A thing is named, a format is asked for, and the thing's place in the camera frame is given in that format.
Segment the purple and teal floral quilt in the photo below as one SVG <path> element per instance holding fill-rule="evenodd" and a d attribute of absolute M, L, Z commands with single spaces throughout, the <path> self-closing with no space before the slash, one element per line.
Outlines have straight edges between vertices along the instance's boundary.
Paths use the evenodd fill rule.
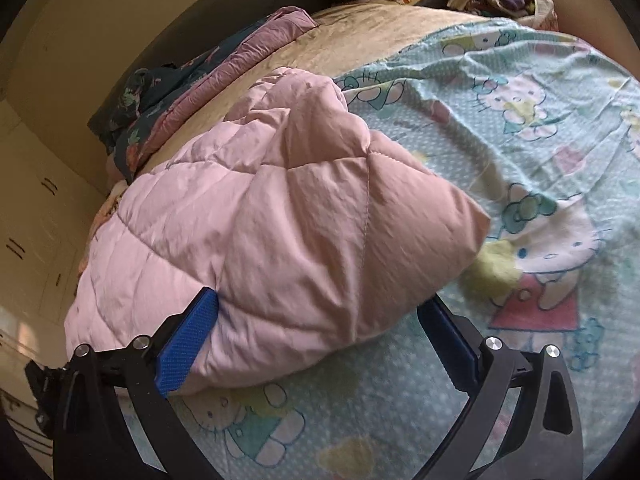
<path fill-rule="evenodd" d="M 151 156 L 211 99 L 316 27 L 305 10 L 285 6 L 180 66 L 135 70 L 99 130 L 110 181 L 134 180 Z"/>

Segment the beige bed sheet mattress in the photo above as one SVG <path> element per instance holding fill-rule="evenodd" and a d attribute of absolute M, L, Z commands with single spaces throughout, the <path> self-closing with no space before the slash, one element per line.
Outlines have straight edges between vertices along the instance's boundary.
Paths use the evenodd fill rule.
<path fill-rule="evenodd" d="M 255 81 L 280 67 L 335 77 L 388 58 L 432 32 L 479 19 L 469 13 L 404 6 L 384 0 L 364 0 L 321 11 L 314 16 L 316 28 L 239 76 L 192 115 L 141 171 L 145 174 L 166 162 L 194 136 L 212 128 Z"/>

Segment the dark grey headboard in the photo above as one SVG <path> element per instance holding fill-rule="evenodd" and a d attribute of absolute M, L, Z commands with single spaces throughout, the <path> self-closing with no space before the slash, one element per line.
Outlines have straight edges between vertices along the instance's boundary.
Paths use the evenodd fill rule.
<path fill-rule="evenodd" d="M 193 3 L 120 75 L 101 106 L 89 118 L 89 130 L 96 136 L 101 133 L 127 78 L 138 68 L 169 63 L 180 65 L 282 6 L 298 6 L 313 14 L 324 8 L 324 3 L 322 0 L 198 0 Z"/>

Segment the light blue cartoon blanket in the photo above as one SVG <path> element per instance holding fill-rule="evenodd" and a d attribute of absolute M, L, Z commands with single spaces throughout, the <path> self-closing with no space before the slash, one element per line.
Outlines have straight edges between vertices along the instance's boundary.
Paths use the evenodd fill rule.
<path fill-rule="evenodd" d="M 639 402 L 639 85 L 581 41 L 464 23 L 387 51 L 308 32 L 206 104 L 122 196 L 68 340 L 126 344 L 204 286 L 174 401 L 230 479 L 408 479 L 465 396 L 414 309 L 563 353 L 592 474 Z"/>

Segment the pink quilted jacket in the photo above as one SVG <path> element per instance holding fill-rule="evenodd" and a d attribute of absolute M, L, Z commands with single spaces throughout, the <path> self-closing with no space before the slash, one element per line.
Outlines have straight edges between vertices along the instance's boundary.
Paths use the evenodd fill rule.
<path fill-rule="evenodd" d="M 128 186 L 91 237 L 66 347 L 126 346 L 208 287 L 219 316 L 186 390 L 271 382 L 393 327 L 489 225 L 332 79 L 280 68 Z"/>

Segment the cream built-in wardrobe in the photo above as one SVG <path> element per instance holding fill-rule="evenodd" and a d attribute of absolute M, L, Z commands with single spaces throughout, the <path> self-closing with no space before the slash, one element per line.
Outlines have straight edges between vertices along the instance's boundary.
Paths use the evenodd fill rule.
<path fill-rule="evenodd" d="M 101 195 L 1 104 L 1 405 L 25 451 L 52 470 L 52 444 L 35 422 L 29 361 L 66 361 L 64 318 Z"/>

